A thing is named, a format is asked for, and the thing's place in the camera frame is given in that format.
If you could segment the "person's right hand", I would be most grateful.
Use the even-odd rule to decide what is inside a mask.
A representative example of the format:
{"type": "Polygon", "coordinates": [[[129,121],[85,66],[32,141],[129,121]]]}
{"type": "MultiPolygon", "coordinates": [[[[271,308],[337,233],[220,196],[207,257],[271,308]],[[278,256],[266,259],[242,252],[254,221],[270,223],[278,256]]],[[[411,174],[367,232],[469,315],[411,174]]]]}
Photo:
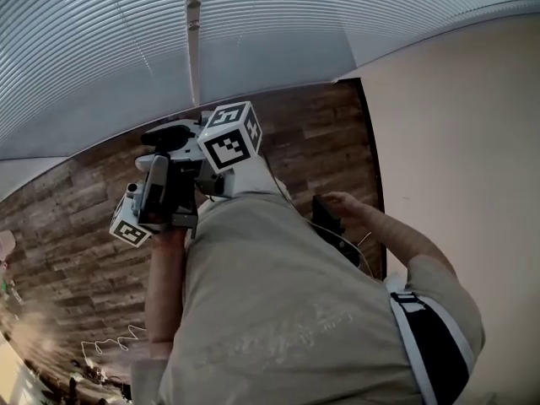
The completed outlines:
{"type": "Polygon", "coordinates": [[[369,205],[347,192],[329,192],[324,194],[323,198],[338,215],[353,219],[359,224],[367,225],[366,214],[369,205]]]}

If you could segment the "white window blind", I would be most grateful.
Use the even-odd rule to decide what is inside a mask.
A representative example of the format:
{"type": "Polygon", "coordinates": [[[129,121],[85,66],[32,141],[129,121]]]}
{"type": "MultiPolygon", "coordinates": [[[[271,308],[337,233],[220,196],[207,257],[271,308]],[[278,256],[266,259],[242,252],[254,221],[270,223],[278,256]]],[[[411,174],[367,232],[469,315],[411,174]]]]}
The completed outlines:
{"type": "Polygon", "coordinates": [[[201,0],[200,100],[329,82],[405,46],[540,0],[201,0]]]}
{"type": "Polygon", "coordinates": [[[186,0],[0,0],[0,159],[69,156],[192,106],[186,0]]]}
{"type": "Polygon", "coordinates": [[[198,107],[200,101],[200,82],[199,82],[199,30],[189,30],[188,25],[194,20],[200,23],[201,6],[199,8],[188,8],[187,4],[190,0],[186,0],[186,27],[187,27],[187,49],[190,81],[192,89],[193,105],[198,107]]]}

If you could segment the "person's t-shirt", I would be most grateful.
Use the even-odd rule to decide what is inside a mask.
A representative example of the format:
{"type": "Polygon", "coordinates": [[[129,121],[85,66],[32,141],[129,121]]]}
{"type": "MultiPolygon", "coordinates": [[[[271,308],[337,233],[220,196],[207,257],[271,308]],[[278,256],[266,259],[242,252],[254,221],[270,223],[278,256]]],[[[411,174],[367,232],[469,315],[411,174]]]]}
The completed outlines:
{"type": "Polygon", "coordinates": [[[440,262],[415,257],[391,292],[277,194],[209,208],[185,248],[181,324],[132,365],[133,405],[453,403],[485,344],[440,262]]]}

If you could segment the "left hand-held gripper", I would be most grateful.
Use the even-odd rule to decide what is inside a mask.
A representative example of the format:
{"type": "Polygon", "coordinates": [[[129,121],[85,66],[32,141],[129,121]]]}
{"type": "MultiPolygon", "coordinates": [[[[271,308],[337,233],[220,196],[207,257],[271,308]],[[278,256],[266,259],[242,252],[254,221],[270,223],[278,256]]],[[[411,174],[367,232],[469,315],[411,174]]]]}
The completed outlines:
{"type": "Polygon", "coordinates": [[[169,157],[154,156],[148,179],[127,185],[109,234],[133,247],[172,229],[197,232],[198,212],[191,173],[168,178],[169,157]]]}

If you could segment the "person's right forearm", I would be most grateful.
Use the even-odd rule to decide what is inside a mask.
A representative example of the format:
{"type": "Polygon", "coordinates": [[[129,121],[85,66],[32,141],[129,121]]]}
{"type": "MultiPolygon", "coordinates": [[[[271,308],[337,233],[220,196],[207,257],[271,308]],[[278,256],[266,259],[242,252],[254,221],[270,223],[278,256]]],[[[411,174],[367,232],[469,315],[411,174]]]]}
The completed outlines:
{"type": "Polygon", "coordinates": [[[372,235],[404,266],[415,257],[429,257],[440,262],[448,271],[456,271],[442,250],[427,236],[394,219],[376,208],[361,204],[359,217],[372,235]]]}

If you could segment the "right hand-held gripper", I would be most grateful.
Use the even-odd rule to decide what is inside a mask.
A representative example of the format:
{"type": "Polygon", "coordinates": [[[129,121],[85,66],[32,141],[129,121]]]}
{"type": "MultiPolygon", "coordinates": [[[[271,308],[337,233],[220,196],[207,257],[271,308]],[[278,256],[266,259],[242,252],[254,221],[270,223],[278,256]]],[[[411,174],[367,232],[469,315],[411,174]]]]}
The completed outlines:
{"type": "MultiPolygon", "coordinates": [[[[233,195],[235,169],[257,156],[262,142],[262,129],[250,101],[219,105],[213,111],[203,111],[197,132],[199,149],[178,149],[153,153],[135,159],[138,170],[150,170],[156,157],[167,163],[202,160],[196,178],[199,190],[210,197],[233,195]]],[[[146,146],[185,146],[196,133],[180,124],[163,125],[141,135],[146,146]]]]}

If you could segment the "person's light shorts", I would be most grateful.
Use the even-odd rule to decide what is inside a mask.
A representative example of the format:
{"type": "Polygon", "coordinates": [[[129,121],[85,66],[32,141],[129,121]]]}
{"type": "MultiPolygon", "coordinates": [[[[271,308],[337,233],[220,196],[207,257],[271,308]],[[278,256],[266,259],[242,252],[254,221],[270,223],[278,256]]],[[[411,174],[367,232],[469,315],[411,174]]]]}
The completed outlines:
{"type": "Polygon", "coordinates": [[[198,208],[198,213],[216,207],[219,203],[251,194],[277,194],[292,197],[287,187],[270,171],[267,161],[260,155],[239,163],[225,172],[226,197],[208,197],[198,208]]]}

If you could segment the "person's left forearm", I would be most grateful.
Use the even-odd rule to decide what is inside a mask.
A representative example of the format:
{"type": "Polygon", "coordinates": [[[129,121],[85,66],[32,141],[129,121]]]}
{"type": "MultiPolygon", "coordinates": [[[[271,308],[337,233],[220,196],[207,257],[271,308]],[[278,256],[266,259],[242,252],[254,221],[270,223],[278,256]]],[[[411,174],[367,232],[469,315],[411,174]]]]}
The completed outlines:
{"type": "Polygon", "coordinates": [[[154,348],[169,347],[181,324],[185,238],[185,229],[173,229],[152,238],[145,326],[154,348]]]}

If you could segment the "pink bucket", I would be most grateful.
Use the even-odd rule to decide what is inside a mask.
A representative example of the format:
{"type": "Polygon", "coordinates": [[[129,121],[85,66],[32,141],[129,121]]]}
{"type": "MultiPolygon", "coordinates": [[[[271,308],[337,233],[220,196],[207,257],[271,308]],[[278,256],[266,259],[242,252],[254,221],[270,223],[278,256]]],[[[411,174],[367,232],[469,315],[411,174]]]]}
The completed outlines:
{"type": "Polygon", "coordinates": [[[16,247],[16,240],[11,230],[0,231],[0,262],[4,262],[16,247]]]}

